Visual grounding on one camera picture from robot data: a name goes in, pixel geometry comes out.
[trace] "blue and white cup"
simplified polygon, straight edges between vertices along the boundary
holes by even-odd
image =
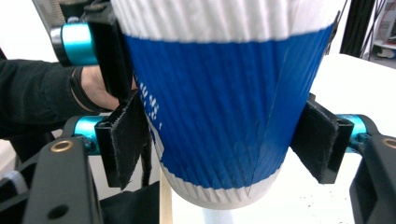
[[[233,209],[279,173],[336,10],[332,0],[113,0],[163,172]]]

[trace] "paper cup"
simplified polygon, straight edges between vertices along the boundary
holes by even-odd
[[[115,0],[163,172],[232,209],[275,181],[332,32],[331,0]]]

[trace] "black sleeve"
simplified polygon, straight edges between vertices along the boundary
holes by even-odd
[[[0,60],[0,128],[51,124],[92,115],[79,106],[69,78],[81,67],[27,60]]]

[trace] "white table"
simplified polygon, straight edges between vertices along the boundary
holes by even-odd
[[[334,114],[363,114],[396,136],[396,70],[346,55],[325,56],[311,92]],[[162,176],[162,223],[354,223],[349,186],[361,161],[347,153],[334,185],[320,185],[290,149],[269,192],[258,202],[229,210],[188,203]]]

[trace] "person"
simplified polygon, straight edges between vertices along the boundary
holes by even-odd
[[[118,99],[106,91],[99,66],[0,59],[0,137],[118,106]]]

